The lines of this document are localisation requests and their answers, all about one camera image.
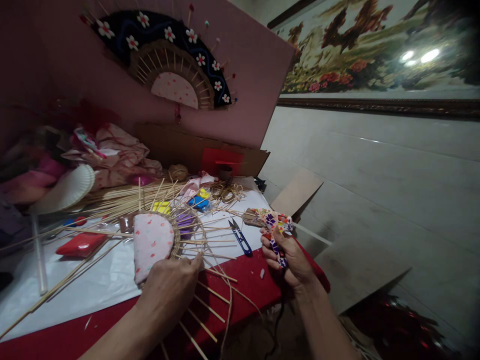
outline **handmade fan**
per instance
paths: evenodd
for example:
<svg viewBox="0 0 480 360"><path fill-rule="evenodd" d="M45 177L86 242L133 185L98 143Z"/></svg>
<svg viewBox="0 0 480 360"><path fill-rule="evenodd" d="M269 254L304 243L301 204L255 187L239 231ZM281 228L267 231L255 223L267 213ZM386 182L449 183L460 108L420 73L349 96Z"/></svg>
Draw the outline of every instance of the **handmade fan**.
<svg viewBox="0 0 480 360"><path fill-rule="evenodd" d="M153 95L194 109L218 109L234 103L223 66L198 34L170 16L148 10L121 10L90 24L129 74Z"/></svg>

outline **red tablecloth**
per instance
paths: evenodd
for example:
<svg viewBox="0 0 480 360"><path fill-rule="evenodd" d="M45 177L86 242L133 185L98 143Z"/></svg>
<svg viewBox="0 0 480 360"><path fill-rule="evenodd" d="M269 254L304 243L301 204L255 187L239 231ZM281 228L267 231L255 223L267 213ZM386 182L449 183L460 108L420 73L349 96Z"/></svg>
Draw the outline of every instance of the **red tablecloth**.
<svg viewBox="0 0 480 360"><path fill-rule="evenodd" d="M327 291L330 284L323 271L307 255L315 273ZM225 273L238 280L232 285L252 300L263 311L280 302L281 278L278 273L269 270L262 249L253 251L252 257L240 256L237 260L230 260L221 265ZM263 279L260 272L265 269ZM224 281L207 271L202 271L199 280L214 289L224 298L230 298L229 287ZM222 318L227 320L229 306L218 297L200 285L195 293L204 302L210 305ZM87 351L103 334L105 334L130 308L137 302L138 297L121 302L117 305L67 321L25 336L0 343L0 358L2 359L77 359ZM193 300L190 309L217 337L218 343L202 329L192 316L186 313L182 322L195 338L202 350L209 353L218 352L222 342L222 335L226 324L222 323L210 311L206 310L197 300ZM242 296L233 292L233 308L230 320L230 329L245 323L249 318L257 316L257 310ZM91 316L88 327L85 325ZM171 359L196 359L199 358L197 350L193 347L182 329L177 326L164 341L166 351ZM162 358L160 347L154 350L151 358Z"/></svg>

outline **framed painting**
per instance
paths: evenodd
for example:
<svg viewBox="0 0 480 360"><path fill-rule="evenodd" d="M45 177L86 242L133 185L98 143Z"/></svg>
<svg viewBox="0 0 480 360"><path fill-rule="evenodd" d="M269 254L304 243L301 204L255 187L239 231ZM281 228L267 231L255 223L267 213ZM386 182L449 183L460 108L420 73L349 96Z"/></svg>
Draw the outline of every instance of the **framed painting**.
<svg viewBox="0 0 480 360"><path fill-rule="evenodd" d="M478 7L300 0L268 24L296 48L277 105L478 118Z"/></svg>

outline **left hand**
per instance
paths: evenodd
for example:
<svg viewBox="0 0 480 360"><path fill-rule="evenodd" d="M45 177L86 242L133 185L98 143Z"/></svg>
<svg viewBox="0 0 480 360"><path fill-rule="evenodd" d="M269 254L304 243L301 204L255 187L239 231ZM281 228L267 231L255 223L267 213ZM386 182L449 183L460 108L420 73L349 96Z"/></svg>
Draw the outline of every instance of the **left hand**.
<svg viewBox="0 0 480 360"><path fill-rule="evenodd" d="M135 312L160 338L178 324L192 301L202 260L198 254L193 261L160 260L152 266Z"/></svg>

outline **paper plate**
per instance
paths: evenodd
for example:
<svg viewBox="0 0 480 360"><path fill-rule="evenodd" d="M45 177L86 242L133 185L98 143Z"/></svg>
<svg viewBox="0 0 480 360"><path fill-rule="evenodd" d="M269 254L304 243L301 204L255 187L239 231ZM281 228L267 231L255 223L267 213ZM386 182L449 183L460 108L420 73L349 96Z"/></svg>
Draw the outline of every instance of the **paper plate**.
<svg viewBox="0 0 480 360"><path fill-rule="evenodd" d="M44 197L30 206L28 212L42 215L71 207L89 193L94 182L94 170L90 165L82 164L60 179Z"/></svg>

